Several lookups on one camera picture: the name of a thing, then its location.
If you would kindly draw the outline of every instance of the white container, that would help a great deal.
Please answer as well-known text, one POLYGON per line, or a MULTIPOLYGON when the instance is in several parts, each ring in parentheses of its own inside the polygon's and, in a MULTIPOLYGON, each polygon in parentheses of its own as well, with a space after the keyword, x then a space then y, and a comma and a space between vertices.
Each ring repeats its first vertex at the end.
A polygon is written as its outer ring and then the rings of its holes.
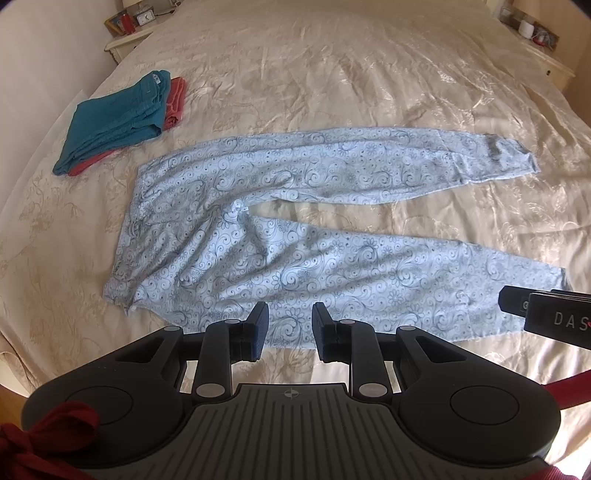
POLYGON ((534 26, 531 23, 522 20, 519 25, 519 33, 522 37, 525 37, 528 40, 530 40, 531 37, 534 36, 534 26))

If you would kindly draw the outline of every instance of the bed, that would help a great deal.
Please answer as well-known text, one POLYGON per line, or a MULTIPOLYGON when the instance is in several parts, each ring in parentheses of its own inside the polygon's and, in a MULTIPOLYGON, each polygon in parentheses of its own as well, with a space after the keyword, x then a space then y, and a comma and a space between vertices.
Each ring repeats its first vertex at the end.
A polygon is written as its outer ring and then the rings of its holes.
MULTIPOLYGON (((187 79, 185 116, 159 138, 81 176, 55 177, 64 131, 0 232, 0 353, 35 387, 164 322, 101 297, 137 167, 199 141, 342 126, 495 133, 533 151, 542 173, 379 206, 272 202, 254 213, 329 228, 460 239, 567 269, 591 291, 591 129, 535 60, 477 0, 185 0, 93 95, 151 70, 187 79)), ((591 368, 591 353, 529 333, 461 346, 549 382, 591 368)), ((238 382, 346 381, 315 351, 266 349, 238 382)), ((563 412, 549 454, 581 475, 591 406, 563 412)))

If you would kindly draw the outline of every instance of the picture frame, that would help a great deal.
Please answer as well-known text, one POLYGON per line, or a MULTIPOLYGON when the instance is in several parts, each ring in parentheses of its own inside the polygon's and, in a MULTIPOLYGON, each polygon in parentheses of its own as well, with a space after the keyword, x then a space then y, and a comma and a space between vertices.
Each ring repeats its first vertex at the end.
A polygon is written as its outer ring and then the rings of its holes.
POLYGON ((122 10, 118 12, 116 15, 105 20, 105 26, 111 32, 111 34, 117 35, 125 35, 125 30, 123 29, 123 23, 121 23, 121 15, 127 13, 127 10, 122 10))
POLYGON ((560 37, 539 22, 534 22, 534 36, 532 41, 540 46, 556 51, 560 37))

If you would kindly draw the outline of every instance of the teal cloth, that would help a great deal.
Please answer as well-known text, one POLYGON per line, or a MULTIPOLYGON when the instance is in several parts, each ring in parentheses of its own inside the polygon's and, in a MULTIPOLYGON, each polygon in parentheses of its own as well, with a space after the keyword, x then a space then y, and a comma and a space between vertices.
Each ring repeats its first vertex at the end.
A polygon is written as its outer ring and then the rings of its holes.
POLYGON ((55 175, 65 175, 90 157, 159 136, 170 93, 170 72, 154 70, 135 85, 78 105, 55 175))

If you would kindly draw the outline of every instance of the alarm clock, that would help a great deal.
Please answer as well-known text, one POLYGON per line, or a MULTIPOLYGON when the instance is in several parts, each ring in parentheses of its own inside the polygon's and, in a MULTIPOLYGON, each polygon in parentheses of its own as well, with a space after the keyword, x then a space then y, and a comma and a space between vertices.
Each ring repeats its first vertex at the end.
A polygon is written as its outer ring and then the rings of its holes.
POLYGON ((140 27, 146 23, 150 23, 152 20, 156 20, 154 9, 150 8, 149 10, 144 10, 143 12, 136 14, 135 19, 138 21, 140 27))

